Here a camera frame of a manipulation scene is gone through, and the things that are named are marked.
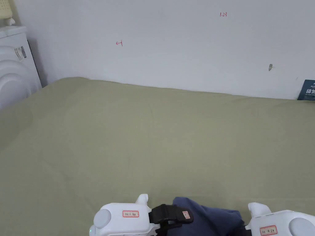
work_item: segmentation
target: red handwriting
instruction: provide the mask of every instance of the red handwriting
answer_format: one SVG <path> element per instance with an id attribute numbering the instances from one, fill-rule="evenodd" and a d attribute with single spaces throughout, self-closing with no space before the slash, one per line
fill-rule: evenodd
<path id="1" fill-rule="evenodd" d="M 120 42 L 116 42 L 116 45 L 119 45 L 121 43 L 121 46 L 123 46 L 123 40 L 121 40 Z"/>

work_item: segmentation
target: yellow object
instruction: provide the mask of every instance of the yellow object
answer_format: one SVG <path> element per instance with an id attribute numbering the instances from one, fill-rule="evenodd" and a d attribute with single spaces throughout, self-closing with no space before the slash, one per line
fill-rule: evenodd
<path id="1" fill-rule="evenodd" d="M 12 17 L 12 10 L 8 0 L 0 0 L 0 19 Z"/>

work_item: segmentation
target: wrinkled sheet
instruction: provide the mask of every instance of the wrinkled sheet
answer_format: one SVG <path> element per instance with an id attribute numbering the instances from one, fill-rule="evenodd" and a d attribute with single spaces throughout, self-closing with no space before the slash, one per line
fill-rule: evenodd
<path id="1" fill-rule="evenodd" d="M 314 121 L 314 102 L 59 80 L 0 113 L 1 232 L 87 235 L 142 193 L 315 214 Z"/>

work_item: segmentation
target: label sticker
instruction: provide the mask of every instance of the label sticker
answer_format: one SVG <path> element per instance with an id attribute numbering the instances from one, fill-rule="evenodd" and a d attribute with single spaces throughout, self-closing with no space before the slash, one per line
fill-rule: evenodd
<path id="1" fill-rule="evenodd" d="M 27 58 L 24 47 L 18 47 L 14 49 L 16 56 L 18 57 L 19 61 L 23 61 L 25 58 Z"/>
<path id="2" fill-rule="evenodd" d="M 278 231 L 277 231 L 277 227 L 275 225 L 260 228 L 261 236 L 274 235 L 277 233 L 278 233 Z"/>
<path id="3" fill-rule="evenodd" d="M 183 211 L 183 214 L 185 216 L 186 219 L 190 219 L 190 216 L 188 214 L 188 211 Z"/>
<path id="4" fill-rule="evenodd" d="M 123 217 L 139 217 L 138 211 L 123 211 Z"/>

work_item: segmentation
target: blue cloth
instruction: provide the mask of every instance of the blue cloth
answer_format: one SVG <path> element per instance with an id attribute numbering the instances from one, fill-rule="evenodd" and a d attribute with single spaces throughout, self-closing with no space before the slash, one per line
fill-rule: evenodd
<path id="1" fill-rule="evenodd" d="M 168 236 L 226 236 L 244 225 L 239 211 L 205 207 L 181 197 L 175 198 L 173 204 L 190 209 L 194 221 L 170 229 Z"/>

